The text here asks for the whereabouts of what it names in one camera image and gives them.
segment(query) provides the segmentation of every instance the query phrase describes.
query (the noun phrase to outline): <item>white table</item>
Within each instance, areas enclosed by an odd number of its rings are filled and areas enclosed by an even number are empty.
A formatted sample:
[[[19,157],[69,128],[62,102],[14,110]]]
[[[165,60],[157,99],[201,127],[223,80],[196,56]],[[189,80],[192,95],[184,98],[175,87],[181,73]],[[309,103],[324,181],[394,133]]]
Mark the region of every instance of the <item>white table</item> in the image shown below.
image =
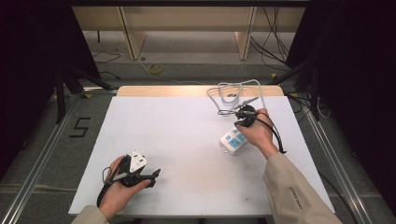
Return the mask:
[[[286,156],[332,209],[287,97],[266,96],[264,100],[288,151]],[[251,105],[262,107],[259,100]],[[162,171],[155,187],[136,194],[121,215],[271,215],[262,180],[264,156],[251,145],[236,157],[219,148],[219,139],[235,120],[217,115],[208,97],[114,97],[69,214],[95,204],[103,186],[102,170],[118,156],[137,150],[148,159],[143,175]]]

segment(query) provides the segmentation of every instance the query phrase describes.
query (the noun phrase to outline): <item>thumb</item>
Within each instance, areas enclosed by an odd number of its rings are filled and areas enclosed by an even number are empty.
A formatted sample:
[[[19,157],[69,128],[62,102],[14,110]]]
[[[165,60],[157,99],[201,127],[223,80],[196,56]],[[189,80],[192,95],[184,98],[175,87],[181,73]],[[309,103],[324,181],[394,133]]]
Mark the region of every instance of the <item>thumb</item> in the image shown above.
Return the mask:
[[[131,187],[130,191],[132,194],[136,194],[140,190],[145,189],[149,185],[149,183],[151,183],[151,180],[149,180],[149,179],[140,181],[137,185]]]

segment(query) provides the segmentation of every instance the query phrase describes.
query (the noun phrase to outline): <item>power cord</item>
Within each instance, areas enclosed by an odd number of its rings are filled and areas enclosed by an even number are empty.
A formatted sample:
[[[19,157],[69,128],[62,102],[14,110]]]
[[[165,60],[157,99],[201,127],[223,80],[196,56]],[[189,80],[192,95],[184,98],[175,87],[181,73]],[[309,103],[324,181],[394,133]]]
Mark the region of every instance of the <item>power cord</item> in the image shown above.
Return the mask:
[[[215,88],[209,88],[206,90],[206,94],[207,96],[210,98],[210,100],[212,100],[212,102],[215,104],[216,108],[218,109],[218,114],[219,115],[224,115],[224,116],[228,116],[230,115],[228,112],[229,111],[233,111],[233,109],[235,109],[236,104],[239,102],[239,95],[242,92],[242,89],[244,88],[243,86],[247,83],[250,82],[255,82],[257,83],[258,87],[259,87],[259,91],[260,91],[260,99],[262,100],[262,107],[265,107],[265,102],[264,102],[264,98],[263,98],[263,92],[262,92],[262,85],[260,84],[260,82],[256,79],[251,79],[248,81],[244,81],[244,82],[238,82],[238,83],[229,83],[229,82],[220,82],[218,84],[217,87]],[[233,95],[233,99],[232,100],[227,100],[224,97],[224,90],[230,89],[230,88],[238,88],[238,91],[236,94]],[[228,107],[230,107],[229,109],[221,109],[219,104],[216,102],[216,100],[213,98],[213,96],[211,95],[212,91],[217,91],[220,95],[220,99],[223,102],[224,105],[227,105]]]

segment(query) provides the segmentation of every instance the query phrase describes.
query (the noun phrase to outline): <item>white cable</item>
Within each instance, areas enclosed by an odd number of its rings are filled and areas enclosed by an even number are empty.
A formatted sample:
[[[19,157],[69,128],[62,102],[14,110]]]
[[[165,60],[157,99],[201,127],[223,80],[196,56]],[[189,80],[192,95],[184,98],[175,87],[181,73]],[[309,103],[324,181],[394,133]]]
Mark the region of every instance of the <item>white cable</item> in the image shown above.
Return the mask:
[[[319,108],[319,102],[320,102],[320,97],[318,97],[318,103],[317,103],[317,107],[318,107],[318,112],[319,112],[319,114],[320,114],[324,119],[328,119],[328,118],[330,117],[330,114],[332,113],[332,111],[329,110],[329,114],[328,114],[327,116],[326,116],[326,115],[323,115],[322,112],[320,111],[320,108]]]
[[[221,101],[223,102],[224,105],[231,105],[230,108],[231,109],[227,109],[229,111],[234,110],[236,104],[239,102],[239,95],[243,89],[243,85],[247,84],[249,82],[256,82],[257,85],[259,86],[259,90],[260,90],[260,98],[262,100],[262,107],[265,108],[265,102],[264,102],[264,98],[263,98],[263,93],[262,93],[262,85],[260,84],[260,82],[256,79],[251,79],[248,81],[244,81],[244,82],[238,82],[238,83],[228,83],[228,82],[220,82],[219,85],[215,88],[210,88],[208,90],[206,90],[206,94],[207,96],[209,96],[209,98],[212,100],[212,102],[215,104],[216,108],[219,111],[220,115],[230,115],[229,113],[223,113],[221,111],[223,111],[223,109],[220,108],[219,104],[215,101],[215,99],[213,98],[213,96],[210,94],[211,91],[216,90],[219,92],[219,96],[221,98]],[[234,88],[235,86],[239,87],[238,93],[235,95],[235,97],[232,100],[226,100],[224,95],[223,95],[223,91],[224,89],[227,88]]]

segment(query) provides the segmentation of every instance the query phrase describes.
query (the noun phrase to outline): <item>beige sleeve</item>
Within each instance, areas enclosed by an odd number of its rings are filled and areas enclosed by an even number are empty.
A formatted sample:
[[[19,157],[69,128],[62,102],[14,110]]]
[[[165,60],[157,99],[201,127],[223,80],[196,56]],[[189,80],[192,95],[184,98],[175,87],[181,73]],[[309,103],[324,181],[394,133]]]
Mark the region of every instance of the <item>beige sleeve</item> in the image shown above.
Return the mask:
[[[108,224],[108,222],[98,207],[87,205],[76,216],[72,224]]]
[[[341,223],[303,174],[280,152],[268,160],[263,178],[276,223]]]

